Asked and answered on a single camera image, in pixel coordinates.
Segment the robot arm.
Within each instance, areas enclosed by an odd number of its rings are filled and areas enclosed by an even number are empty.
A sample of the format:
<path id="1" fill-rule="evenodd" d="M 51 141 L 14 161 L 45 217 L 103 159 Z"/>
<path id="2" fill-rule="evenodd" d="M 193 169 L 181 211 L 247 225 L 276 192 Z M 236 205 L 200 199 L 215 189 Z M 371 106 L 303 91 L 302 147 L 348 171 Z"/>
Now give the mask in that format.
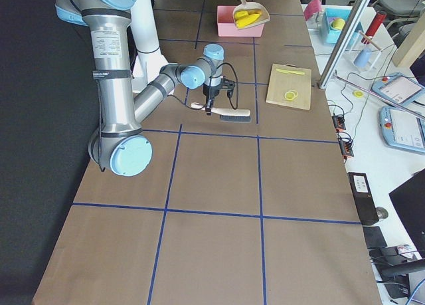
<path id="1" fill-rule="evenodd" d="M 151 0 L 56 0 L 55 7 L 61 20 L 90 29 L 101 115 L 90 157 L 117 175 L 141 173 L 153 153 L 141 122 L 177 85 L 217 91 L 224 49 L 209 44 L 193 64 L 168 63 Z"/>

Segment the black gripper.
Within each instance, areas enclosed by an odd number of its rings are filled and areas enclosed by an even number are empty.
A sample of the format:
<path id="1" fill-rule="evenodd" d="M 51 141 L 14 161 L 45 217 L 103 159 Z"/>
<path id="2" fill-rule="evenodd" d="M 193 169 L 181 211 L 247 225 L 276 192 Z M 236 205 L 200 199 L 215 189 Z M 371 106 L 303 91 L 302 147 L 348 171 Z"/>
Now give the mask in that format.
<path id="1" fill-rule="evenodd" d="M 228 98 L 232 98 L 236 83 L 233 80 L 229 80 L 223 77 L 207 78 L 203 83 L 203 94 L 205 95 L 207 102 L 205 104 L 205 112 L 207 116 L 212 114 L 213 100 L 219 95 L 221 90 L 225 90 Z"/>

